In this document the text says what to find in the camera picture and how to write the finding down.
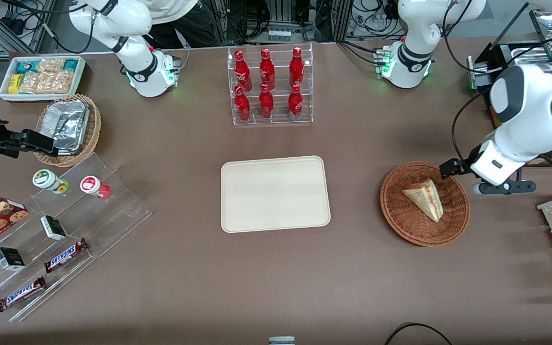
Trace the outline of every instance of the foil package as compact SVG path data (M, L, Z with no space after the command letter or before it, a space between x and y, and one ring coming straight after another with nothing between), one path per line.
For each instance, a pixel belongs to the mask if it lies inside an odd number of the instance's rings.
M54 139L59 155L77 155L82 151L90 111L90 105L83 101L51 104L40 133Z

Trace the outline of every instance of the coca-cola bottle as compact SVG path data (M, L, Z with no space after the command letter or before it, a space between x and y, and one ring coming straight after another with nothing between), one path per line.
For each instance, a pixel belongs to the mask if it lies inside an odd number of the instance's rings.
M274 96L272 96L267 83L261 84L259 103L261 103L261 116L263 116L266 120L271 119L272 114L274 113Z
M244 94L244 90L240 85L236 85L234 88L236 92L236 98L234 98L234 103L236 103L236 112L238 113L238 118L242 122L250 121L250 103L248 102L248 97Z
M253 82L250 80L250 68L244 61L244 53L241 50L237 50L234 53L236 57L236 79L238 85L244 88L244 91L250 92L253 89Z
M299 93L299 84L293 85L289 95L289 118L293 121L300 120L302 117L302 95Z
M296 46L293 48L293 59L289 65L289 84L291 87L298 83L302 85L304 81L304 61L302 61L302 48Z
M274 72L274 62L270 57L270 50L268 48L261 49L259 71L261 72L261 82L267 83L270 90L273 90L276 87L276 72Z

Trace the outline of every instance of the yellow package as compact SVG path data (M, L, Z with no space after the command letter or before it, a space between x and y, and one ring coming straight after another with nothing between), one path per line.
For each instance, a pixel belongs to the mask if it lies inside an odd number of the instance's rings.
M10 84L8 85L9 94L18 94L18 88L22 84L24 74L12 74L10 77Z

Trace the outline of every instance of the black pants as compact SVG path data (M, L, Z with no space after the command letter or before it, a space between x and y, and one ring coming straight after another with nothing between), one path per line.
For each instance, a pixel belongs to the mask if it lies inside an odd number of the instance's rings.
M212 17L208 5L199 0L184 17L173 22L153 25L146 41L154 48L184 48L176 35L178 30L191 48L219 46L217 23Z

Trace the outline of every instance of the person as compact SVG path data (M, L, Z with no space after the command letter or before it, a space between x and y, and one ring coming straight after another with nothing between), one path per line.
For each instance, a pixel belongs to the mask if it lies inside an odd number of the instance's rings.
M184 48L176 31L191 48L219 46L217 23L208 0L139 0L150 10L153 27L144 39L154 48Z

